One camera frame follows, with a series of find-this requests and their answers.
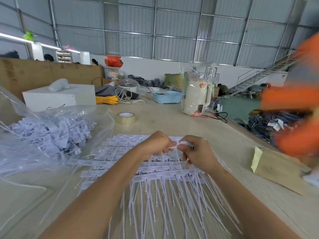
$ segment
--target forearm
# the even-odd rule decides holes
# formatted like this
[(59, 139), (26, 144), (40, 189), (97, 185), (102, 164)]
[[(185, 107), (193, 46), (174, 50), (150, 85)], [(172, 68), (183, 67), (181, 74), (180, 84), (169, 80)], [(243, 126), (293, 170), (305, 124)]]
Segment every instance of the forearm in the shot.
[(224, 193), (249, 239), (300, 239), (220, 164), (208, 172)]
[(118, 200), (141, 164), (134, 148), (82, 192), (42, 233), (40, 239), (102, 238)]

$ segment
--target yellow rope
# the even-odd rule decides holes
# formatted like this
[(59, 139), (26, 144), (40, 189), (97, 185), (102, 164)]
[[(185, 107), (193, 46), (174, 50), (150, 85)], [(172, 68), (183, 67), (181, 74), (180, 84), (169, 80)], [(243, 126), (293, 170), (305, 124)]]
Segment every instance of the yellow rope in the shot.
[(101, 104), (101, 103), (105, 103), (105, 104), (111, 104), (111, 105), (115, 105), (118, 104), (119, 99), (117, 96), (96, 96), (96, 103), (97, 104)]

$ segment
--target fluorescent light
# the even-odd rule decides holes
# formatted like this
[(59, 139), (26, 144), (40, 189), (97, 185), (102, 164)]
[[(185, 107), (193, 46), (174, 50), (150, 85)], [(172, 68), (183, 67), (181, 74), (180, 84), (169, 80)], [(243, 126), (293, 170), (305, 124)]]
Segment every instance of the fluorescent light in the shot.
[(14, 36), (11, 36), (11, 35), (8, 35), (8, 34), (4, 34), (4, 33), (0, 33), (0, 37), (5, 37), (5, 38), (8, 38), (8, 39), (12, 39), (12, 40), (18, 40), (20, 42), (26, 42), (26, 43), (33, 43), (33, 41), (30, 41), (30, 40), (25, 40), (25, 39), (22, 39), (22, 38), (18, 38), (18, 37), (14, 37)]
[(47, 44), (41, 44), (41, 46), (47, 47), (47, 48), (49, 48), (49, 49), (61, 50), (61, 48), (59, 48), (59, 47), (55, 47), (55, 46), (51, 46), (51, 45), (47, 45)]
[(74, 50), (74, 49), (68, 49), (70, 52), (80, 53), (80, 51)]

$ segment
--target wooden partition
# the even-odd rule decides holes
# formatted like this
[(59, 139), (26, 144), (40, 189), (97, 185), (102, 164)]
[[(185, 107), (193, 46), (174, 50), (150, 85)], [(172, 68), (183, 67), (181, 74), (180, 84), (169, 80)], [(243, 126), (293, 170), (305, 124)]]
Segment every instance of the wooden partition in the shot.
[(102, 66), (0, 58), (0, 85), (22, 99), (22, 92), (65, 78), (70, 84), (106, 84)]

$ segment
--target blue plastic basket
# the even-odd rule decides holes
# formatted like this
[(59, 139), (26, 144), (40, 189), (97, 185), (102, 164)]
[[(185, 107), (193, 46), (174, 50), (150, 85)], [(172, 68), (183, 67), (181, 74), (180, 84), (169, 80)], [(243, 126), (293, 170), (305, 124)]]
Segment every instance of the blue plastic basket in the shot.
[(168, 104), (168, 103), (180, 103), (183, 94), (178, 91), (167, 91), (167, 95), (159, 95), (157, 92), (160, 91), (152, 91), (154, 101), (160, 104)]

